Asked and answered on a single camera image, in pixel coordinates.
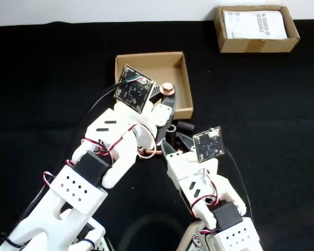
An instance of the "cardboard box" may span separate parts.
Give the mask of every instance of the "cardboard box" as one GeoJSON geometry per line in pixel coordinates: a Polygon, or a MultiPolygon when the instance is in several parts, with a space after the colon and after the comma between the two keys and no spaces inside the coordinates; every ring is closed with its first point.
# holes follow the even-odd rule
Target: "cardboard box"
{"type": "Polygon", "coordinates": [[[216,8],[214,24],[218,37],[220,52],[247,53],[247,52],[290,52],[300,40],[299,33],[291,15],[285,6],[229,6],[216,8]],[[234,12],[256,10],[279,10],[282,13],[287,39],[229,39],[226,35],[223,10],[234,12]]]}
{"type": "Polygon", "coordinates": [[[115,58],[115,81],[119,81],[125,64],[152,78],[157,85],[174,84],[177,106],[174,119],[189,119],[193,113],[185,56],[183,52],[160,52],[118,55],[115,58]]]}

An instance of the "black small object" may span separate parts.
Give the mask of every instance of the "black small object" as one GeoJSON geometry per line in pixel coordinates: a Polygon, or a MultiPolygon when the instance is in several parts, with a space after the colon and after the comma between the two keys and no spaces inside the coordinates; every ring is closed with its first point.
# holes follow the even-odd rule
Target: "black small object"
{"type": "Polygon", "coordinates": [[[83,229],[78,233],[78,235],[77,235],[78,241],[79,241],[79,242],[82,241],[82,240],[85,238],[85,236],[89,233],[89,231],[91,231],[91,230],[93,230],[93,229],[94,229],[94,227],[92,227],[92,225],[90,225],[89,223],[87,223],[87,224],[83,227],[83,229]]]}
{"type": "Polygon", "coordinates": [[[169,144],[175,148],[175,143],[176,143],[176,132],[166,132],[166,141],[169,142],[169,144]]]}
{"type": "Polygon", "coordinates": [[[99,183],[108,169],[110,169],[110,165],[91,151],[87,151],[74,166],[74,170],[93,186],[99,183]]]}
{"type": "Polygon", "coordinates": [[[235,226],[243,221],[242,216],[233,202],[221,200],[220,205],[214,207],[211,212],[215,216],[220,231],[235,226]]]}
{"type": "Polygon", "coordinates": [[[192,146],[194,146],[193,138],[179,132],[176,134],[176,136],[186,146],[187,150],[191,151],[192,146]]]}
{"type": "Polygon", "coordinates": [[[177,152],[165,139],[162,140],[161,148],[164,158],[169,154],[177,152]]]}
{"type": "Polygon", "coordinates": [[[193,141],[199,163],[225,154],[220,127],[193,135],[193,141]]]}
{"type": "Polygon", "coordinates": [[[159,86],[155,86],[151,92],[149,101],[153,104],[156,103],[158,100],[162,99],[163,94],[159,91],[159,86]]]}
{"type": "Polygon", "coordinates": [[[194,125],[185,121],[178,121],[177,124],[178,129],[182,129],[188,132],[193,132],[194,131],[194,125]]]}
{"type": "Polygon", "coordinates": [[[141,114],[145,103],[150,98],[155,81],[125,64],[120,82],[139,76],[141,76],[142,79],[130,81],[127,85],[119,87],[114,96],[116,99],[141,114]]]}
{"type": "Polygon", "coordinates": [[[157,135],[156,135],[156,142],[160,142],[166,136],[166,131],[169,128],[170,120],[168,120],[164,126],[157,127],[157,135]]]}

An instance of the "black cloth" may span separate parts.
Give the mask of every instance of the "black cloth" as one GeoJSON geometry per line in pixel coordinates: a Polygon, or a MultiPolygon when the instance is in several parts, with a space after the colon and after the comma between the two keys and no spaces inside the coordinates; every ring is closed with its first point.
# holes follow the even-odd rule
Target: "black cloth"
{"type": "MultiPolygon", "coordinates": [[[[212,22],[0,27],[0,232],[52,171],[114,83],[118,54],[184,51],[195,132],[222,126],[265,250],[314,250],[314,20],[286,54],[220,54],[212,22]]],[[[106,98],[85,126],[112,106],[106,98]]],[[[227,156],[219,173],[245,199],[227,156]]],[[[175,250],[194,219],[161,158],[139,160],[94,215],[118,250],[175,250]]]]}

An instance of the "robotic arm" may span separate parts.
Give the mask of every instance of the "robotic arm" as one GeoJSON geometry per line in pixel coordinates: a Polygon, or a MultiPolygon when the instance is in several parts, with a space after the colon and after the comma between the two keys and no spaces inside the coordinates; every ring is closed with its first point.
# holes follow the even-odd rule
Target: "robotic arm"
{"type": "MultiPolygon", "coordinates": [[[[156,99],[157,92],[155,87],[151,98],[156,99]]],[[[92,215],[108,196],[104,188],[113,188],[137,155],[146,158],[138,153],[139,147],[155,152],[156,145],[161,144],[162,149],[166,146],[162,139],[172,121],[175,100],[175,95],[166,97],[166,102],[155,107],[147,101],[140,112],[119,101],[114,109],[101,114],[87,128],[81,145],[48,192],[18,223],[0,251],[109,251],[105,229],[92,215]],[[108,155],[110,163],[97,155],[108,155]],[[66,203],[72,208],[61,212],[66,203]]],[[[167,174],[192,215],[202,220],[186,250],[261,251],[251,220],[242,217],[246,213],[244,202],[229,181],[217,175],[217,159],[200,162],[194,147],[184,154],[168,147],[167,174]],[[236,239],[235,234],[242,229],[247,232],[236,239]]]]}
{"type": "Polygon", "coordinates": [[[217,174],[218,160],[199,163],[194,147],[180,154],[163,144],[167,149],[167,174],[192,215],[202,220],[192,229],[187,249],[178,250],[262,251],[251,219],[242,217],[246,213],[244,202],[228,179],[217,174]]]}

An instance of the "white surface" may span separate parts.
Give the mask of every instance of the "white surface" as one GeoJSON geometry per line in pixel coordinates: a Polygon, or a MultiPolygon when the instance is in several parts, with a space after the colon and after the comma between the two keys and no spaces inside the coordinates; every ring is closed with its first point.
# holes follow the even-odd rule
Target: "white surface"
{"type": "Polygon", "coordinates": [[[286,5],[294,19],[314,19],[314,0],[0,0],[0,26],[64,22],[212,20],[217,5],[286,5]]]}
{"type": "Polygon", "coordinates": [[[108,195],[66,165],[50,185],[59,196],[83,214],[97,209],[108,195]]]}
{"type": "Polygon", "coordinates": [[[207,239],[209,243],[214,243],[211,245],[212,251],[263,251],[257,231],[247,217],[235,226],[216,235],[209,235],[207,239]]]}
{"type": "Polygon", "coordinates": [[[286,39],[282,13],[278,11],[223,11],[228,38],[286,39]]]}
{"type": "MultiPolygon", "coordinates": [[[[85,184],[85,180],[81,178],[73,169],[65,166],[57,175],[56,179],[51,183],[54,187],[58,183],[59,187],[61,184],[67,183],[67,175],[74,177],[76,180],[75,185],[82,184],[82,189],[88,187],[85,184]]],[[[88,194],[92,192],[91,187],[88,188],[88,194]]],[[[72,206],[77,206],[81,213],[76,208],[73,208],[69,215],[65,219],[60,219],[60,209],[65,204],[66,196],[62,196],[64,192],[55,192],[53,189],[49,189],[48,192],[43,196],[40,202],[36,205],[34,210],[30,215],[19,222],[19,224],[14,228],[14,230],[9,235],[9,239],[17,244],[23,244],[26,241],[32,239],[38,234],[44,232],[47,235],[47,244],[44,248],[45,251],[67,251],[75,240],[77,234],[86,225],[86,223],[91,219],[92,215],[100,206],[101,202],[107,196],[104,191],[99,191],[98,193],[93,192],[95,195],[90,199],[89,203],[85,203],[85,207],[81,207],[79,203],[71,202],[68,200],[72,206]]],[[[10,246],[7,242],[4,242],[0,246],[0,251],[15,251],[16,249],[10,246]]]]}
{"type": "MultiPolygon", "coordinates": [[[[65,219],[70,213],[71,209],[65,210],[61,213],[60,218],[65,219]]],[[[109,251],[107,243],[105,242],[105,228],[101,226],[96,220],[90,218],[88,223],[94,228],[93,230],[89,231],[84,238],[90,239],[93,243],[95,243],[95,249],[99,248],[98,250],[109,251]]],[[[76,243],[77,239],[75,239],[74,243],[69,246],[68,251],[91,251],[92,245],[86,241],[80,241],[76,243]]],[[[23,249],[24,251],[45,251],[47,246],[48,238],[45,232],[42,232],[36,235],[28,245],[23,249]]]]}

